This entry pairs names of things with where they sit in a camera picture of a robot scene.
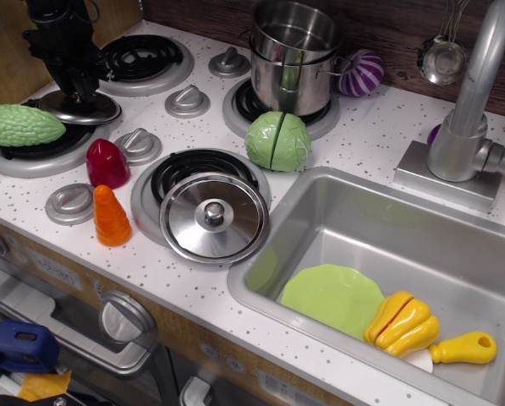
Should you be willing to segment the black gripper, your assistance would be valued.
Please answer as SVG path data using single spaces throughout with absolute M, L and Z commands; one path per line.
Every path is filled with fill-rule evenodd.
M 64 94 L 75 93 L 85 102 L 108 73 L 107 57 L 92 39 L 93 24 L 100 16 L 92 18 L 84 1 L 28 1 L 26 6 L 36 26 L 22 33 L 30 53 L 48 64 Z

